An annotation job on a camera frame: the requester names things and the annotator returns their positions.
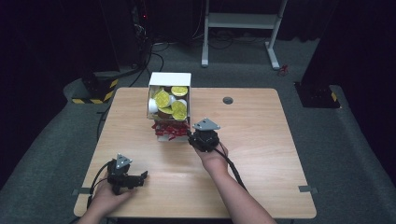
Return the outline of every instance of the wrist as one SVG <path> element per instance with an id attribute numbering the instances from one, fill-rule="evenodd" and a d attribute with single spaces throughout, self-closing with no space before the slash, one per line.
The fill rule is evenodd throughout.
<path id="1" fill-rule="evenodd" d="M 85 224 L 85 223 L 100 223 L 100 220 L 103 216 L 99 215 L 92 209 L 89 209 L 85 212 L 84 216 L 81 217 L 78 224 Z"/>
<path id="2" fill-rule="evenodd" d="M 230 175 L 228 173 L 228 169 L 214 169 L 214 170 L 208 171 L 208 173 L 210 174 L 210 176 L 213 179 Z"/>

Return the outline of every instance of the black equipment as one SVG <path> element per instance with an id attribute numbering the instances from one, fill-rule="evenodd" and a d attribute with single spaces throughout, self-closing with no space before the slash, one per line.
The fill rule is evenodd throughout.
<path id="1" fill-rule="evenodd" d="M 113 192 L 120 194 L 120 188 L 133 189 L 141 187 L 145 183 L 148 171 L 141 175 L 128 175 L 132 161 L 119 154 L 117 160 L 112 160 L 107 166 L 107 182 L 113 186 Z"/>
<path id="2" fill-rule="evenodd" d="M 214 130 L 220 129 L 220 126 L 210 119 L 203 119 L 192 125 L 195 133 L 188 131 L 189 143 L 194 148 L 202 152 L 211 152 L 219 144 L 218 134 Z"/>

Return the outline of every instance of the wooden table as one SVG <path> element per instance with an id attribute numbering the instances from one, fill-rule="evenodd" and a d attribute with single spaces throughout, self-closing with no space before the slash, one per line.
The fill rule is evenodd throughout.
<path id="1" fill-rule="evenodd" d="M 229 217 L 228 212 L 187 142 L 158 142 L 147 119 L 148 88 L 117 90 L 92 162 L 83 182 L 89 188 L 99 169 L 120 153 L 133 160 L 129 175 L 148 170 L 143 187 L 111 217 Z M 231 105 L 222 102 L 233 98 Z M 275 218 L 316 215 L 290 129 L 273 89 L 192 88 L 191 123 L 216 122 L 220 141 L 249 193 Z M 79 194 L 75 214 L 86 211 L 87 194 Z"/>

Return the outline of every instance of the white metal frame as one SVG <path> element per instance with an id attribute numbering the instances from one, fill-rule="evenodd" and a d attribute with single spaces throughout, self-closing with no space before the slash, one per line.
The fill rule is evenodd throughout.
<path id="1" fill-rule="evenodd" d="M 274 70 L 278 70 L 279 63 L 275 56 L 274 44 L 276 35 L 282 22 L 283 13 L 288 0 L 282 0 L 280 9 L 276 15 L 265 14 L 234 14 L 234 13 L 210 13 L 209 0 L 206 0 L 205 8 L 205 34 L 204 44 L 202 49 L 202 67 L 209 66 L 209 47 L 208 47 L 208 32 L 209 27 L 225 27 L 225 28 L 248 28 L 248 29 L 272 29 L 271 39 L 265 42 L 265 48 L 271 60 L 271 65 Z"/>

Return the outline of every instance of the person's arm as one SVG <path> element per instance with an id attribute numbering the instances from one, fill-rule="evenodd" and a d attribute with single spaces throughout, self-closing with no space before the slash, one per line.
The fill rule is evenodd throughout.
<path id="1" fill-rule="evenodd" d="M 129 189 L 120 195 L 115 195 L 111 185 L 104 179 L 97 185 L 91 205 L 84 216 L 78 221 L 78 224 L 99 223 L 103 217 L 114 211 L 133 195 L 134 189 Z"/>
<path id="2" fill-rule="evenodd" d="M 223 151 L 221 145 L 218 145 L 217 149 Z M 268 212 L 229 175 L 228 163 L 218 152 L 201 152 L 197 149 L 195 151 L 218 188 L 234 224 L 276 223 Z"/>

